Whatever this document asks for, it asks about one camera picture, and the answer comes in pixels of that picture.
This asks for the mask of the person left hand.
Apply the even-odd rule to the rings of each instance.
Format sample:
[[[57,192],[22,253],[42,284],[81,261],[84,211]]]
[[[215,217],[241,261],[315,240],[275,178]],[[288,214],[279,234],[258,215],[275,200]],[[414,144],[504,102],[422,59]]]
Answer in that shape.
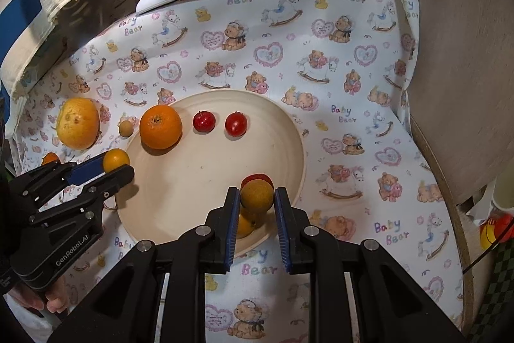
[[[15,285],[8,294],[19,306],[36,311],[47,309],[51,313],[62,313],[71,305],[66,290],[65,276],[61,276],[45,292],[44,298],[40,297],[24,283]]]

